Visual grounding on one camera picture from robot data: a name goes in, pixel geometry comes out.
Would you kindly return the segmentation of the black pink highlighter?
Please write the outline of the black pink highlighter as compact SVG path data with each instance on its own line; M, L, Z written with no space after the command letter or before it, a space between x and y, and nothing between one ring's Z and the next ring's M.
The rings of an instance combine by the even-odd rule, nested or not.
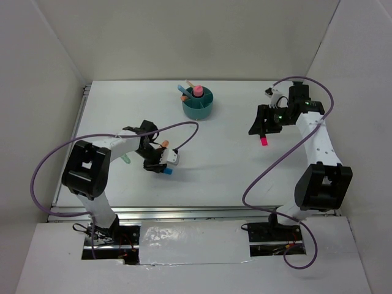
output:
M268 145L268 140L264 135L260 135L260 143L262 144L262 146Z

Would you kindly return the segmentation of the blue capped clear highlighter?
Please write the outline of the blue capped clear highlighter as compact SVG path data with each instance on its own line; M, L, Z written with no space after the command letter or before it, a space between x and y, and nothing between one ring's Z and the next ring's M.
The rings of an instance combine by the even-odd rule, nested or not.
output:
M177 88L184 96L188 97L189 99L193 98L192 94L181 85L178 85Z

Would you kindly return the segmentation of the pink capped marker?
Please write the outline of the pink capped marker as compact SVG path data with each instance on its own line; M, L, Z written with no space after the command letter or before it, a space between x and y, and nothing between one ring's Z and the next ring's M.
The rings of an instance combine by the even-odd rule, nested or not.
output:
M202 97L204 95L203 86L197 85L193 88L193 96L194 97Z

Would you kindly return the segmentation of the black blue highlighter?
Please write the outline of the black blue highlighter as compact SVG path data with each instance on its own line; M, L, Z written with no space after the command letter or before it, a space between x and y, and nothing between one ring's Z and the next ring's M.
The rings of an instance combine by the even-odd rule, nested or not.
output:
M171 168L165 168L163 169L162 173L165 175L171 175L173 173L173 170Z

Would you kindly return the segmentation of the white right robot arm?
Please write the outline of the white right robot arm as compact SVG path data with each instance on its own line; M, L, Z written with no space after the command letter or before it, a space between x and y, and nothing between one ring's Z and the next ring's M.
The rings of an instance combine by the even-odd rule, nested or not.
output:
M336 155L325 124L326 111L321 102L310 98L308 85L293 82L288 96L274 88L266 89L265 94L270 103L258 106L248 134L258 135L266 146L268 134L278 134L284 126L296 126L307 157L307 169L295 186L293 200L269 216L268 235L280 240L287 235L288 226L312 213L340 208L353 172Z

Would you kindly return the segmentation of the green highlighter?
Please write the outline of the green highlighter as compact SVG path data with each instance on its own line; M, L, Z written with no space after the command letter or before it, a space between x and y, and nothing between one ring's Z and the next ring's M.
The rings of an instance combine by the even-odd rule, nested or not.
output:
M126 164L130 164L131 161L129 159L129 157L127 156L127 154L124 154L123 156L121 156L121 159L126 163Z

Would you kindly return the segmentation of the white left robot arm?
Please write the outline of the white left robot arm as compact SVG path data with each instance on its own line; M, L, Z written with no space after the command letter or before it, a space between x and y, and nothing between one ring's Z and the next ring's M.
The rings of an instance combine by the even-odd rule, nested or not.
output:
M95 231L107 244L114 244L121 237L118 216L105 195L110 163L129 152L136 152L144 159L143 168L146 171L172 173L164 159L167 148L154 148L151 145L154 136L145 135L154 131L157 131L157 126L144 120L140 127L126 127L121 132L122 135L142 135L141 137L104 138L93 143L79 140L73 146L62 174L62 184L68 187L81 201L85 210L92 214Z

